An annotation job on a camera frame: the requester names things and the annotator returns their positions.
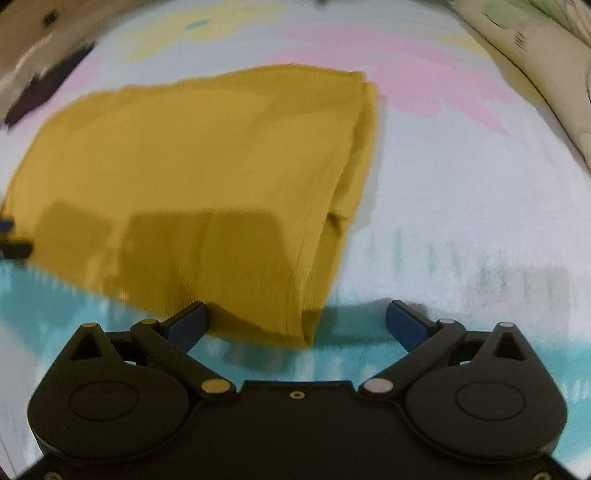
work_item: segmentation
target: bed sheet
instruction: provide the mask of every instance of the bed sheet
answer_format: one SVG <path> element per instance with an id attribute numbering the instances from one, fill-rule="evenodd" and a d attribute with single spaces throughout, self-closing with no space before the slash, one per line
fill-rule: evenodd
<path id="1" fill-rule="evenodd" d="M 515 322 L 568 403 L 555 455 L 587 477 L 590 174 L 527 78 L 444 5 L 174 0 L 137 12 L 51 101 L 0 132 L 0 192 L 43 122 L 80 96 L 293 62 L 363 70 L 382 95 L 378 146 L 314 347 L 204 338 L 191 354 L 238 385 L 358 385 L 404 354 L 384 326 L 391 299 L 470 329 Z M 124 330 L 150 316 L 0 264 L 0 358 L 10 366 L 0 371 L 0 464 L 10 475 L 40 454 L 27 401 L 77 325 Z"/>

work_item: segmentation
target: pink pattern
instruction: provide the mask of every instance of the pink pattern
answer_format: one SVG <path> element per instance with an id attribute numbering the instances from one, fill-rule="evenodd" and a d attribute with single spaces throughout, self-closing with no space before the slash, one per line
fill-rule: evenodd
<path id="1" fill-rule="evenodd" d="M 506 134 L 486 101 L 510 100 L 514 97 L 511 90 L 483 73 L 466 69 L 461 59 L 436 46 L 351 25 L 293 24 L 277 33 L 305 45 L 283 51 L 268 59 L 269 63 L 363 70 L 392 108 L 434 116 L 442 103 L 448 103 L 489 129 Z"/>
<path id="2" fill-rule="evenodd" d="M 77 92 L 92 85 L 100 76 L 101 57 L 93 56 L 91 52 L 80 64 L 70 73 L 70 76 L 61 84 L 56 93 L 39 108 L 26 114 L 17 126 L 25 121 L 35 121 L 38 119 L 47 120 L 56 112 L 72 102 L 77 96 Z"/>

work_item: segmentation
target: yellow pattern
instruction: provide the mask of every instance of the yellow pattern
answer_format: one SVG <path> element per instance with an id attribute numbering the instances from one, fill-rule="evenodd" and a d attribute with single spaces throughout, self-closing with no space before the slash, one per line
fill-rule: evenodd
<path id="1" fill-rule="evenodd" d="M 132 33 L 128 40 L 136 46 L 130 54 L 130 61 L 146 59 L 178 40 L 217 40 L 236 33 L 244 25 L 269 21 L 283 4 L 225 2 L 207 9 L 179 12 L 164 18 L 150 28 Z M 190 28 L 191 24 L 199 26 Z"/>
<path id="2" fill-rule="evenodd" d="M 469 34 L 441 35 L 439 40 L 456 47 L 465 48 L 480 57 L 493 60 L 499 66 L 507 83 L 524 99 L 535 103 L 545 103 L 544 98 L 529 78 L 512 61 L 477 33 L 474 33 L 474 36 Z"/>

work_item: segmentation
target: circular cover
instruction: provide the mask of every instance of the circular cover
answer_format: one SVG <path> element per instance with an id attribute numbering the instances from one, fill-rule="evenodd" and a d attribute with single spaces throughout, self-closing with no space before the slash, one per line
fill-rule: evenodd
<path id="1" fill-rule="evenodd" d="M 158 446 L 182 424 L 189 399 L 170 375 L 126 364 L 98 369 L 92 360 L 83 362 L 67 374 L 60 372 L 55 381 L 46 378 L 29 403 L 29 424 L 44 450 L 72 459 L 117 461 Z"/>

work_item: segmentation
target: mustard yellow fabric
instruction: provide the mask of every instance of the mustard yellow fabric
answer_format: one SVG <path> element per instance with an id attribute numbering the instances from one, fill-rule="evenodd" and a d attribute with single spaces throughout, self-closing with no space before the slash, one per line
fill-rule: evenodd
<path id="1" fill-rule="evenodd" d="M 271 66 L 90 95 L 41 129 L 2 214 L 32 265 L 213 334 L 310 346 L 376 133 L 358 72 Z"/>

